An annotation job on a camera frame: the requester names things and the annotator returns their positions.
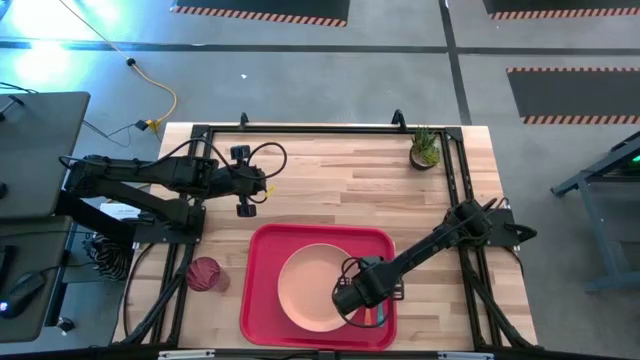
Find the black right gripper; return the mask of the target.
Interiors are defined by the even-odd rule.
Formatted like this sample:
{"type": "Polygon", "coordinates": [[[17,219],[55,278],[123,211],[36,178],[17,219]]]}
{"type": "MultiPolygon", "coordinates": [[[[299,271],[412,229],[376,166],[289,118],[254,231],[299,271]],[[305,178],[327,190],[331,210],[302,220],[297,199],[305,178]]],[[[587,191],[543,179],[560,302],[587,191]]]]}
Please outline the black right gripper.
{"type": "Polygon", "coordinates": [[[348,315],[360,307],[375,307],[391,296],[394,301],[405,298],[402,279],[396,282],[390,275],[365,271],[352,278],[345,273],[341,274],[336,282],[332,301],[342,315],[348,315]]]}

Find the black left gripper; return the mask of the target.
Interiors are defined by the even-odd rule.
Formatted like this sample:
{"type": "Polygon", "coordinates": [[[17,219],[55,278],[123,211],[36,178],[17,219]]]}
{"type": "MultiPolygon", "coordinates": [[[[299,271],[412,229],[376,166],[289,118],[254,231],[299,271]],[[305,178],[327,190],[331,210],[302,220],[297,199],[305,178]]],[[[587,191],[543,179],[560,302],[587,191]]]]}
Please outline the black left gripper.
{"type": "MultiPolygon", "coordinates": [[[[231,158],[243,162],[251,157],[249,145],[236,145],[230,148],[231,158]]],[[[266,174],[257,166],[246,164],[224,167],[213,172],[213,197],[229,195],[253,196],[266,190],[266,174]]],[[[238,217],[251,218],[257,215],[254,204],[240,203],[236,205],[238,217]]]]}

